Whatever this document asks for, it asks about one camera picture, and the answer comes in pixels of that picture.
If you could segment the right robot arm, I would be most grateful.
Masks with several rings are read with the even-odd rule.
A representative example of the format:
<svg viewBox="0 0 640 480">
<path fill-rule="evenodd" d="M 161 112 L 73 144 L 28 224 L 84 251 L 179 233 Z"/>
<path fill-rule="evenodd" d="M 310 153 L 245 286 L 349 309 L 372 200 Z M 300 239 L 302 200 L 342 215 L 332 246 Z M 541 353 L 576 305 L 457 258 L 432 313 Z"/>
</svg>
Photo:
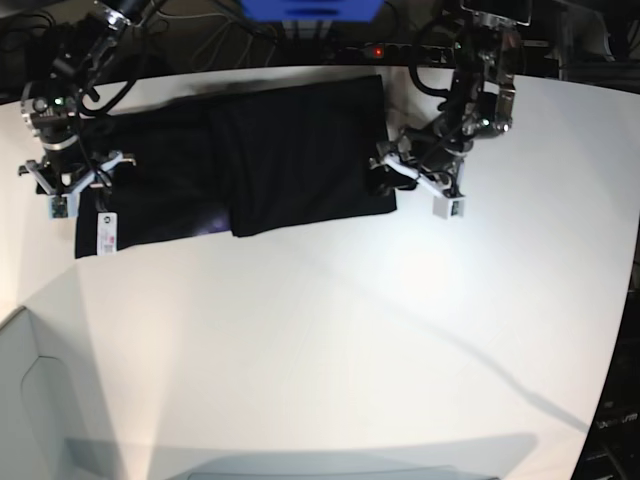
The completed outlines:
<svg viewBox="0 0 640 480">
<path fill-rule="evenodd" d="M 41 160 L 27 160 L 20 176 L 36 181 L 36 193 L 47 200 L 52 219 L 78 215 L 82 192 L 96 189 L 98 208 L 111 194 L 111 172 L 134 159 L 119 150 L 91 153 L 84 143 L 84 121 L 101 119 L 128 94 L 141 77 L 148 58 L 148 24 L 161 1 L 97 1 L 93 11 L 73 26 L 53 57 L 48 76 L 25 85 L 20 100 L 22 118 L 39 140 Z M 103 106 L 89 108 L 86 98 L 100 100 L 95 86 L 114 58 L 127 30 L 141 33 L 140 61 L 125 85 Z"/>
</svg>

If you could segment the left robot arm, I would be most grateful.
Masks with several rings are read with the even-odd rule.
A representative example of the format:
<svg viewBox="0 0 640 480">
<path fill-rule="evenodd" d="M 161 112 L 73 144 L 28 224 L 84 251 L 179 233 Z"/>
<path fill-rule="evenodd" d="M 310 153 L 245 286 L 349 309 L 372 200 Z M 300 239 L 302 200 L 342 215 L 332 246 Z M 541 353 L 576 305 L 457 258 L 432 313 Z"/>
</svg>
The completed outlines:
<svg viewBox="0 0 640 480">
<path fill-rule="evenodd" d="M 415 34 L 408 58 L 412 85 L 440 99 L 438 115 L 421 128 L 403 126 L 395 139 L 378 143 L 369 161 L 367 187 L 377 196 L 421 188 L 443 219 L 465 212 L 461 191 L 465 158 L 475 141 L 512 128 L 514 79 L 522 47 L 519 27 L 531 22 L 529 1 L 444 1 Z M 452 33 L 454 70 L 447 89 L 424 83 L 418 67 L 424 40 L 436 29 Z"/>
</svg>

